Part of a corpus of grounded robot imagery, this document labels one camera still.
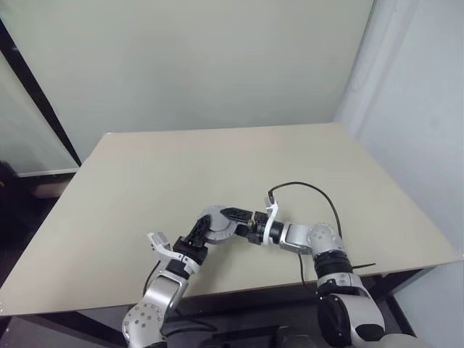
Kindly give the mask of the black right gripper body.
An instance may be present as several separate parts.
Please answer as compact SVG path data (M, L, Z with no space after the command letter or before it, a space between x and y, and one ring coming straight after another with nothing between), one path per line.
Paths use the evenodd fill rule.
M252 244L261 245L267 221L268 215L266 213L253 212L251 220L239 222L237 225L237 232L253 233L254 243Z

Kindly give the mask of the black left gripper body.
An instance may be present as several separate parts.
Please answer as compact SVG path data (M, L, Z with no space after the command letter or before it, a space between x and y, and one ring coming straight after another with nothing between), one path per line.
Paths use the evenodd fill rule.
M194 246L192 243L185 241L183 237L179 237L174 243L173 251L187 256L195 263L203 263L208 254L208 248L204 244Z

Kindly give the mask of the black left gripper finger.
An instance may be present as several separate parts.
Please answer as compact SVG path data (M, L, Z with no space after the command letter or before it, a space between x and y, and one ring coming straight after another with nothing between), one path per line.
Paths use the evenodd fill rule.
M202 218L204 218L204 235L203 235L203 245L201 247L204 246L204 244L206 243L206 240L207 240L207 234L210 232L210 226L211 226L211 215L204 215L202 216Z
M184 242L191 247L201 247L203 245L204 217L197 220L191 232L184 238Z

